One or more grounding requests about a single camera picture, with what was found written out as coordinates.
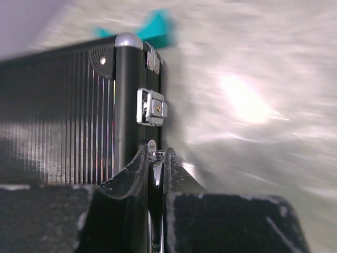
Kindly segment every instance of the teal object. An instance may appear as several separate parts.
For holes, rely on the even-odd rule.
[[[167,9],[157,9],[150,12],[145,25],[137,34],[143,41],[150,43],[155,49],[160,49],[173,44],[173,25]],[[109,37],[113,34],[103,28],[94,30],[96,37]]]

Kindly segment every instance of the chrome latch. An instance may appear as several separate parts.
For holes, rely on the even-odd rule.
[[[159,74],[160,60],[158,59],[157,53],[153,46],[151,46],[148,42],[146,43],[150,47],[150,51],[148,51],[146,59],[147,68],[151,71],[154,71],[156,74]]]
[[[165,158],[165,151],[157,150],[157,143],[154,140],[149,140],[148,146],[148,156],[151,161],[161,161]]]
[[[167,117],[167,104],[162,94],[140,88],[137,91],[137,123],[161,127]]]

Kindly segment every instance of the screw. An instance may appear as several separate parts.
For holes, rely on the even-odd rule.
[[[104,65],[106,63],[106,58],[104,56],[102,56],[100,58],[100,65]]]
[[[150,141],[149,146],[151,149],[155,147],[155,142],[153,140]]]

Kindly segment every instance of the metal case latch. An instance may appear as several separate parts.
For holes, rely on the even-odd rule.
[[[137,123],[161,127],[167,117],[167,104],[162,94],[140,88],[137,91]]]
[[[160,71],[160,60],[157,57],[157,53],[153,46],[146,42],[150,47],[150,51],[147,53],[146,65],[147,68],[151,71],[154,71],[156,74],[159,74]]]

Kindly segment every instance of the black ribbed case panel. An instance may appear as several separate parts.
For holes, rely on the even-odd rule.
[[[112,176],[114,51],[0,64],[0,183],[99,184]]]

